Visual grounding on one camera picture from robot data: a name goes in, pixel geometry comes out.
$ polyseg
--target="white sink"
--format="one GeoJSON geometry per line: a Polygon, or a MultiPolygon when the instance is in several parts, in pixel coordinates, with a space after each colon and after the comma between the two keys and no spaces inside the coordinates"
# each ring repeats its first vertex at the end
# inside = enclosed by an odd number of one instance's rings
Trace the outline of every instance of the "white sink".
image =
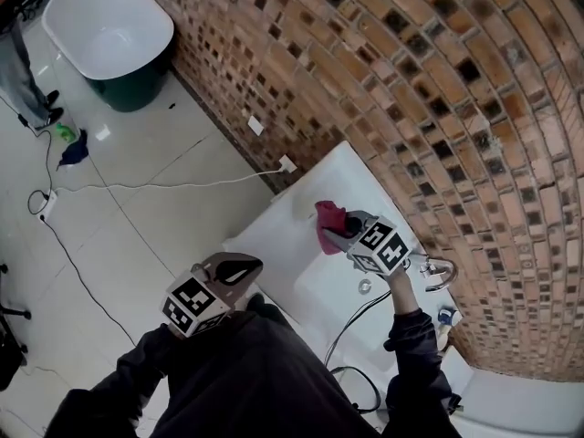
{"type": "MultiPolygon", "coordinates": [[[[359,156],[347,142],[341,143],[297,183],[279,195],[272,205],[239,236],[224,243],[227,251],[256,256],[264,262],[257,284],[301,327],[299,333],[324,359],[325,353],[349,318],[364,303],[388,290],[376,275],[354,269],[344,254],[326,256],[315,230],[315,203],[331,200],[348,211],[362,209],[382,214],[395,223],[404,242],[422,250],[419,241],[359,156]],[[367,295],[359,282],[372,283],[367,295]]],[[[424,279],[416,267],[408,274],[422,309],[437,325],[438,310],[455,307],[448,291],[426,293],[426,286],[441,280],[424,279]]],[[[355,322],[339,343],[330,367],[352,365],[364,370],[385,390],[397,373],[395,356],[385,351],[393,323],[388,298],[355,322]]]]}

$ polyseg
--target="red cloth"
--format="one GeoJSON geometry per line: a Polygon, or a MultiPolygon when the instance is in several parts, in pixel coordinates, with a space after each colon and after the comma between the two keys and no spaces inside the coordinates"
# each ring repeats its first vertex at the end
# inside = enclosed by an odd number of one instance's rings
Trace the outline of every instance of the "red cloth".
{"type": "Polygon", "coordinates": [[[344,235],[347,210],[345,208],[339,209],[331,201],[319,201],[315,207],[317,208],[317,237],[322,251],[325,252],[325,255],[340,253],[342,250],[327,239],[323,229],[327,228],[337,234],[344,235]]]}

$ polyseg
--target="white cable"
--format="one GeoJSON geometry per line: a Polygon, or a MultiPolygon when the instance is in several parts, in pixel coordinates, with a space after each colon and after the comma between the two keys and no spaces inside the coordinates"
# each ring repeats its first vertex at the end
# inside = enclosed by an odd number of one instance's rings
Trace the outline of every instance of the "white cable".
{"type": "Polygon", "coordinates": [[[220,185],[221,183],[237,183],[237,182],[243,182],[244,180],[248,180],[254,177],[259,177],[260,175],[268,175],[269,173],[281,173],[285,170],[284,166],[280,167],[277,171],[267,171],[267,172],[260,172],[260,173],[253,173],[252,175],[247,175],[246,177],[242,177],[240,179],[234,179],[234,180],[221,180],[220,182],[213,182],[213,183],[181,183],[178,185],[157,185],[155,183],[146,183],[144,185],[137,185],[137,186],[128,186],[128,185],[122,185],[120,183],[114,183],[112,185],[105,185],[105,186],[99,186],[99,185],[86,185],[84,187],[81,187],[77,190],[69,190],[69,188],[63,188],[63,187],[58,187],[55,189],[55,192],[58,191],[64,191],[64,192],[69,192],[69,193],[77,193],[77,192],[81,192],[82,190],[87,190],[87,189],[96,189],[96,190],[108,190],[109,188],[114,188],[114,187],[118,187],[118,188],[124,188],[126,190],[139,190],[141,188],[162,188],[162,189],[166,189],[166,188],[182,188],[182,187],[206,187],[206,186],[215,186],[215,185],[220,185]]]}

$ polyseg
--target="black shoe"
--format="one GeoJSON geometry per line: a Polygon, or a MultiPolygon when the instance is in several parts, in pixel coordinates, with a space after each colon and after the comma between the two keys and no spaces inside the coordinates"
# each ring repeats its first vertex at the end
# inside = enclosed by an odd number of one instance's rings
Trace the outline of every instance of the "black shoe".
{"type": "Polygon", "coordinates": [[[43,130],[46,127],[50,127],[53,123],[57,122],[63,116],[63,113],[65,113],[65,111],[60,107],[51,109],[49,112],[50,113],[45,124],[42,127],[35,127],[35,130],[39,131],[43,130]]]}
{"type": "Polygon", "coordinates": [[[247,301],[245,306],[245,311],[256,311],[256,308],[261,307],[266,303],[266,299],[259,292],[253,294],[252,297],[247,301]]]}
{"type": "Polygon", "coordinates": [[[57,90],[51,91],[47,94],[47,102],[45,103],[45,107],[47,109],[50,109],[50,107],[55,103],[59,94],[60,93],[57,90]]]}

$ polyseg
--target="green bottle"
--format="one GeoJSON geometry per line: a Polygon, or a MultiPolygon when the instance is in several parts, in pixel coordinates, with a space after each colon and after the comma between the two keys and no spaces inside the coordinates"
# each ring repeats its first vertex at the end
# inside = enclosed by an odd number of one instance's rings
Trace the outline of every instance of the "green bottle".
{"type": "Polygon", "coordinates": [[[57,124],[57,133],[64,141],[68,143],[73,142],[77,138],[73,130],[67,125],[63,125],[62,123],[57,124]]]}

